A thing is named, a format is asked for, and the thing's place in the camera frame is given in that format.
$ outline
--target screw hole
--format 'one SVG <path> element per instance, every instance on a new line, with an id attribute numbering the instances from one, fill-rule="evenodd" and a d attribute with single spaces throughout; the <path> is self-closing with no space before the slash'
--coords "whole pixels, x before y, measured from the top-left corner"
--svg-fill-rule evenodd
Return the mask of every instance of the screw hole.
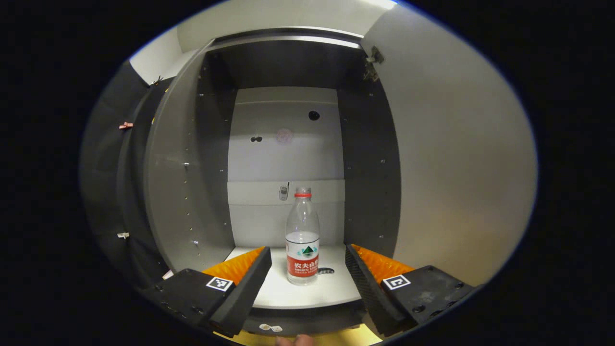
<path id="1" fill-rule="evenodd" d="M 442 312 L 442 310 L 436 310 L 436 311 L 432 312 L 432 314 L 429 315 L 429 317 L 435 317 L 435 316 L 437 316 L 441 312 Z"/>
<path id="2" fill-rule="evenodd" d="M 320 114 L 318 114 L 317 111 L 310 111 L 307 116 L 309 117 L 309 119 L 311 121 L 316 121 L 318 119 L 320 119 Z"/>

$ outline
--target orange textured pad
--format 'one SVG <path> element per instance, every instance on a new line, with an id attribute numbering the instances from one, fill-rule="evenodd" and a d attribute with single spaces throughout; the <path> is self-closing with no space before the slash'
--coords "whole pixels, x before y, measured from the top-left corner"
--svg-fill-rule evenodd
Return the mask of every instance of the orange textured pad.
<path id="1" fill-rule="evenodd" d="M 367 268 L 370 270 L 378 284 L 386 278 L 408 273 L 414 270 L 412 267 L 408 267 L 403 263 L 383 256 L 377 252 L 373 252 L 355 244 L 351 245 L 357 251 L 359 256 L 361 256 L 361 259 L 365 262 L 365 265 L 367 265 Z"/>
<path id="2" fill-rule="evenodd" d="M 246 252 L 243 255 L 239 255 L 204 270 L 203 273 L 217 276 L 222 279 L 232 280 L 237 286 L 241 279 L 244 278 L 244 275 L 248 272 L 248 269 L 252 266 L 252 263 L 254 263 L 254 260 L 261 254 L 261 251 L 263 251 L 264 248 L 264 246 L 261 246 L 258 249 Z"/>

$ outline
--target bottle label logo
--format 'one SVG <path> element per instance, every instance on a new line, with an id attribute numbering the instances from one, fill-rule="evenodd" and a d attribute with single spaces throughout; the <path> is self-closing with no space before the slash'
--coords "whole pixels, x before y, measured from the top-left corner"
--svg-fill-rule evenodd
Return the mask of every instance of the bottle label logo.
<path id="1" fill-rule="evenodd" d="M 296 244 L 286 242 L 288 272 L 293 276 L 305 277 L 318 273 L 319 240 Z"/>

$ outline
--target small device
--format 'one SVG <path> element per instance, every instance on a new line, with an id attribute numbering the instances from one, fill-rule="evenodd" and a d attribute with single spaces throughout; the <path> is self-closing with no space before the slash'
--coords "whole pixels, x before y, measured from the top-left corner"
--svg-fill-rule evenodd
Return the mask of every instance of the small device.
<path id="1" fill-rule="evenodd" d="M 280 200 L 281 201 L 286 201 L 286 199 L 288 198 L 288 187 L 289 186 L 290 186 L 290 182 L 287 183 L 286 185 L 280 186 Z"/>

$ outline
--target round hole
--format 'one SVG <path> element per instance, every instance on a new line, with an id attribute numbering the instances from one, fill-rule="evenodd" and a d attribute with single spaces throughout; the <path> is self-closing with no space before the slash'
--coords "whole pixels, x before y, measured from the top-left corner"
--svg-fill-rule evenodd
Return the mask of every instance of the round hole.
<path id="1" fill-rule="evenodd" d="M 320 119 L 320 114 L 318 114 L 317 111 L 310 111 L 307 116 L 309 117 L 309 119 L 311 121 L 316 121 L 318 119 Z"/>
<path id="2" fill-rule="evenodd" d="M 318 268 L 318 274 L 333 274 L 335 270 L 332 268 Z"/>

